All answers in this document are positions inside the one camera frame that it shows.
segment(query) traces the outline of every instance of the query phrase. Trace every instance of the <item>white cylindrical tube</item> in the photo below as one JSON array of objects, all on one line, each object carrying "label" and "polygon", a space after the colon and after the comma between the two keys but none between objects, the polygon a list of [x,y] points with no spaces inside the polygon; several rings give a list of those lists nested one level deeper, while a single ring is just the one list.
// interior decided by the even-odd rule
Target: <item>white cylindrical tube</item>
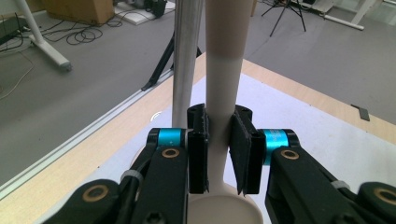
[{"label": "white cylindrical tube", "polygon": [[210,120],[208,177],[210,190],[223,184],[231,117],[248,35],[252,1],[207,0],[206,113]]},{"label": "white cylindrical tube", "polygon": [[209,116],[209,192],[191,195],[188,223],[262,223],[248,197],[223,181],[232,115],[253,1],[206,0],[206,114]]}]

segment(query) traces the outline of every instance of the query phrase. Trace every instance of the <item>wooden table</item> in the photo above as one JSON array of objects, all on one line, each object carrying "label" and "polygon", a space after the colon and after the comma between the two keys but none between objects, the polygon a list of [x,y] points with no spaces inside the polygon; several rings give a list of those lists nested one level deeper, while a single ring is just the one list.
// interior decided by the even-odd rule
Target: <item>wooden table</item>
[{"label": "wooden table", "polygon": [[[396,144],[395,125],[374,116],[370,117],[370,122],[362,120],[356,108],[259,67],[257,64],[244,61],[242,72],[367,133]],[[204,75],[205,55],[202,55],[196,62],[194,83]],[[146,127],[153,114],[165,110],[171,104],[172,85],[173,79],[169,78],[44,171],[9,194],[0,202],[0,222],[32,223],[41,217]]]}]

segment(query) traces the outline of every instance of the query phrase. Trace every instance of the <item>blue cylindrical joint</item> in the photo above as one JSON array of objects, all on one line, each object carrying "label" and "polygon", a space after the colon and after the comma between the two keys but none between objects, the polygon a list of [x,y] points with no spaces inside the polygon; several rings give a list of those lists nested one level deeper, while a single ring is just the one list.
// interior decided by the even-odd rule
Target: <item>blue cylindrical joint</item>
[{"label": "blue cylindrical joint", "polygon": [[158,147],[184,147],[182,137],[181,129],[162,128],[158,134]]},{"label": "blue cylindrical joint", "polygon": [[264,165],[270,165],[272,152],[279,147],[288,147],[288,135],[282,129],[263,129],[265,134],[267,153],[265,155]]}]

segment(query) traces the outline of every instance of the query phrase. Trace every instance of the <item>floor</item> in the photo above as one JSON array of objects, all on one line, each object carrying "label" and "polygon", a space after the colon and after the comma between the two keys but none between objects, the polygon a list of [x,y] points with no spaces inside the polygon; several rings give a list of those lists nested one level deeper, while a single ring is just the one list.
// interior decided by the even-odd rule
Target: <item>floor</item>
[{"label": "floor", "polygon": [[[259,3],[251,18],[245,59],[396,124],[394,26],[363,19],[362,32],[304,13],[304,32],[288,10],[269,37],[281,9],[261,17],[267,8]],[[332,14],[350,17],[341,10]],[[173,33],[174,16],[138,26],[104,25],[98,28],[103,36],[88,44],[51,43],[72,62],[71,72],[35,48],[0,53],[0,98],[33,67],[0,100],[0,186],[142,88]],[[45,13],[35,18],[42,29],[59,22]],[[205,51],[205,18],[199,47]]]}]

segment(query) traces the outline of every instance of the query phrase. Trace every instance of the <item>cardboard box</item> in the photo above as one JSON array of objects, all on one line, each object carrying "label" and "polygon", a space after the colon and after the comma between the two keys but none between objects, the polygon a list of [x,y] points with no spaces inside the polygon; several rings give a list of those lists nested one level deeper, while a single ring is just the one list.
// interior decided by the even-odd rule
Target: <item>cardboard box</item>
[{"label": "cardboard box", "polygon": [[112,0],[42,0],[50,17],[101,25],[114,16]]}]

